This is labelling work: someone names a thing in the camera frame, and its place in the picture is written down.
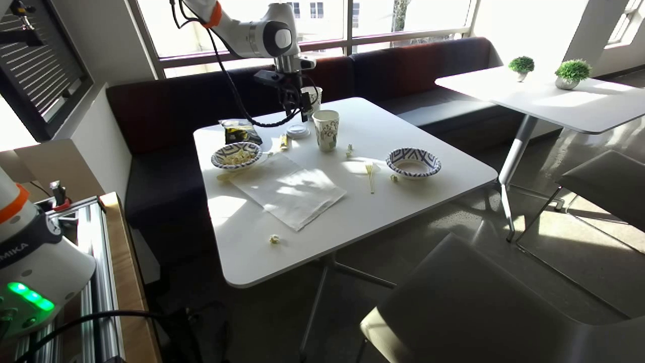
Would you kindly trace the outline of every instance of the window frame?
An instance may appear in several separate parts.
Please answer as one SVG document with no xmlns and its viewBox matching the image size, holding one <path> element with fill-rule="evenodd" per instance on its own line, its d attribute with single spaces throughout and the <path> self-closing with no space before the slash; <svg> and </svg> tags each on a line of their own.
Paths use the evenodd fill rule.
<svg viewBox="0 0 645 363">
<path fill-rule="evenodd" d="M 343 54 L 351 56 L 355 54 L 356 46 L 362 44 L 378 44 L 378 42 L 410 42 L 410 40 L 418 40 L 418 38 L 435 38 L 435 37 L 455 37 L 455 38 L 464 38 L 464 37 L 472 37 L 472 29 L 474 29 L 474 18 L 478 15 L 479 7 L 479 0 L 469 0 L 469 7 L 466 15 L 466 25 L 464 26 L 455 26 L 455 29 L 441 29 L 441 31 L 424 31 L 424 32 L 385 32 L 385 34 L 366 34 L 366 37 L 355 37 L 353 34 L 353 3 L 362 1 L 362 0 L 346 0 L 346 26 L 344 26 L 344 38 L 336 38 L 336 40 L 305 40 L 300 42 L 300 50 L 303 53 L 311 53 L 311 50 L 328 50 L 328 48 L 343 48 Z M 225 61 L 239 61 L 235 54 L 229 54 L 225 48 L 215 53 L 191 53 L 191 54 L 174 54 L 174 56 L 159 56 L 151 34 L 147 32 L 146 26 L 146 18 L 143 16 L 135 16 L 140 23 L 140 29 L 143 29 L 143 38 L 147 42 L 147 48 L 153 54 L 153 65 L 159 69 L 159 74 L 165 76 L 167 69 L 181 69 L 181 66 L 195 66 L 195 65 L 206 65 L 206 62 L 225 62 Z"/>
<path fill-rule="evenodd" d="M 351 29 L 358 29 L 358 18 L 362 18 L 362 1 L 353 0 L 351 1 Z"/>
<path fill-rule="evenodd" d="M 626 42 L 626 37 L 629 32 L 631 26 L 636 26 L 640 20 L 640 11 L 645 6 L 645 0 L 629 0 L 620 23 L 615 25 L 615 29 L 609 34 L 606 46 L 620 46 Z"/>
</svg>

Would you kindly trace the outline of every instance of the white paper napkin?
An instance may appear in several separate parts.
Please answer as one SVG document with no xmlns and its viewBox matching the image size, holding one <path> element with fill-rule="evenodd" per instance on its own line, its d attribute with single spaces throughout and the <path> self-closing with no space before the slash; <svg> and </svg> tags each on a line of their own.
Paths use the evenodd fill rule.
<svg viewBox="0 0 645 363">
<path fill-rule="evenodd" d="M 296 231 L 346 195 L 322 170 L 305 170 L 284 155 L 270 155 L 229 182 Z"/>
</svg>

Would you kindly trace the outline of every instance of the white table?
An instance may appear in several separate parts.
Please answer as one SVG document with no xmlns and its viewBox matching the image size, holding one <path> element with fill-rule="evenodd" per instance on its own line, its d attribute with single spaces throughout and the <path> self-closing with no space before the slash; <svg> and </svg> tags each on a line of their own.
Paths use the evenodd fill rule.
<svg viewBox="0 0 645 363">
<path fill-rule="evenodd" d="M 561 91 L 555 87 L 555 74 L 531 72 L 524 82 L 519 82 L 517 72 L 498 66 L 443 76 L 435 82 L 527 114 L 500 172 L 502 206 L 511 227 L 514 225 L 509 201 L 511 180 L 539 118 L 587 134 L 605 134 L 645 113 L 644 88 L 597 79 L 584 79 L 574 91 Z"/>
<path fill-rule="evenodd" d="M 237 185 L 220 180 L 223 172 L 210 161 L 215 150 L 223 145 L 223 129 L 220 125 L 194 134 L 207 209 L 228 285 L 259 285 L 469 190 L 497 182 L 498 177 L 498 173 L 482 161 L 366 99 L 343 99 L 322 102 L 322 107 L 340 113 L 336 152 L 320 154 L 315 135 L 311 135 L 308 139 L 292 141 L 287 157 L 303 167 L 322 170 L 346 192 L 346 198 L 300 231 L 287 227 L 272 213 L 262 211 L 262 207 L 249 200 Z M 259 118 L 277 121 L 280 116 L 282 113 Z M 270 147 L 272 139 L 278 139 L 292 125 L 303 122 L 296 116 L 282 127 L 259 129 L 264 147 Z M 351 161 L 344 157 L 349 144 L 355 150 Z M 384 159 L 398 147 L 424 147 L 431 152 L 441 161 L 441 172 L 424 182 L 394 182 L 394 172 L 387 170 Z M 364 161 L 384 163 L 373 175 L 375 194 L 372 194 L 370 177 L 364 173 Z M 282 241 L 270 243 L 272 234 L 278 234 Z"/>
</svg>

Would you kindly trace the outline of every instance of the plate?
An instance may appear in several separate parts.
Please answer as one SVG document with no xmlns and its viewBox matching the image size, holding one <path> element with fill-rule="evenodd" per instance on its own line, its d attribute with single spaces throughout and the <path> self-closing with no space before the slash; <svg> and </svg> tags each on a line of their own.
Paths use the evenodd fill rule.
<svg viewBox="0 0 645 363">
<path fill-rule="evenodd" d="M 220 170 L 245 170 L 257 163 L 260 155 L 259 144 L 239 141 L 218 150 L 210 161 Z"/>
<path fill-rule="evenodd" d="M 415 147 L 391 152 L 387 157 L 387 165 L 400 175 L 414 180 L 435 175 L 441 170 L 441 163 L 435 155 Z"/>
</svg>

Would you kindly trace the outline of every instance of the small bowl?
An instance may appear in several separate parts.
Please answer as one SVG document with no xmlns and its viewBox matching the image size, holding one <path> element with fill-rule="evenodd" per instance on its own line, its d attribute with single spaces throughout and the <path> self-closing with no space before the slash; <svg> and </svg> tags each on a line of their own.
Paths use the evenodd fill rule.
<svg viewBox="0 0 645 363">
<path fill-rule="evenodd" d="M 245 170 L 254 165 L 260 155 L 259 144 L 239 141 L 218 150 L 210 161 L 220 170 Z"/>
<path fill-rule="evenodd" d="M 387 165 L 405 177 L 424 180 L 435 175 L 441 170 L 441 163 L 435 155 L 425 150 L 403 147 L 395 150 L 387 157 Z"/>
</svg>

